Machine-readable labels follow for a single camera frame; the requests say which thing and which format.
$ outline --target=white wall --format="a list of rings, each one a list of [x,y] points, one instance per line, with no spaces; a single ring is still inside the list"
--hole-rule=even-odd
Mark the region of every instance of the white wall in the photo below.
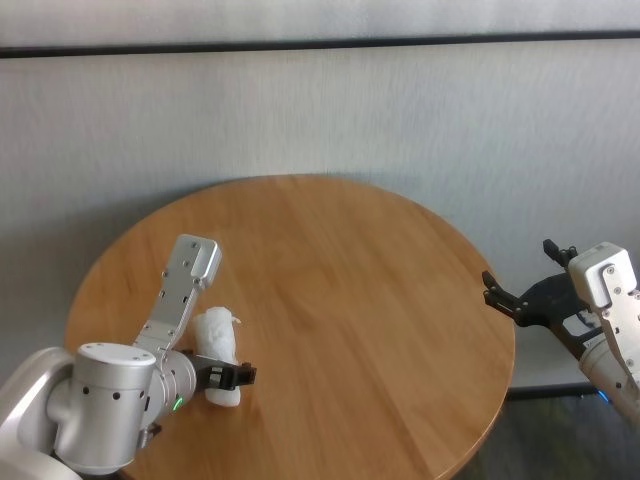
[[[631,0],[3,0],[0,47],[637,30]]]
[[[327,172],[401,193],[515,291],[556,272],[548,236],[637,254],[639,46],[0,60],[0,377],[61,342],[75,288],[118,234],[230,178]],[[554,345],[519,363],[525,383],[572,375]]]

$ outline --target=gray wall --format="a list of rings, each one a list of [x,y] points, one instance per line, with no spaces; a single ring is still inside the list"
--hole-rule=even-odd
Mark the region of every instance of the gray wall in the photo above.
[[[639,46],[1,60],[0,377],[62,341],[117,235],[231,178],[327,172],[406,195],[516,291],[556,271],[547,236],[637,254]]]

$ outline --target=metal bracket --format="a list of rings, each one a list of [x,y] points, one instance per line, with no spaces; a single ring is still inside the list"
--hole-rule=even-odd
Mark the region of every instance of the metal bracket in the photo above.
[[[609,348],[623,370],[640,383],[640,292],[625,292],[620,272],[608,265],[602,272],[611,304],[600,311]]]
[[[200,293],[213,282],[221,260],[222,252],[213,240],[178,237],[149,320],[133,343],[153,353],[159,367],[182,337]]]

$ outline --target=blue light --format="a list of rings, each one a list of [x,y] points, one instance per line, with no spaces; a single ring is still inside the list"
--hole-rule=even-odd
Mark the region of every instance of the blue light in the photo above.
[[[605,401],[605,402],[610,403],[610,402],[609,402],[609,397],[607,397],[607,394],[606,394],[606,393],[604,393],[604,392],[603,392],[603,391],[601,391],[601,390],[598,390],[598,395],[600,395],[600,396],[604,399],[604,401]]]

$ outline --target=wooden tabletop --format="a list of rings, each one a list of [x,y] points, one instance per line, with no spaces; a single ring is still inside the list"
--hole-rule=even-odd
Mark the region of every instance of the wooden tabletop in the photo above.
[[[236,409],[203,396],[126,472],[137,480],[449,478],[479,447],[513,368],[511,322],[484,305],[486,262],[392,193],[321,176],[202,190],[139,222],[93,265],[66,346],[130,344],[176,237],[223,252],[197,312],[224,305],[258,369]],[[179,347],[194,348],[188,329]]]

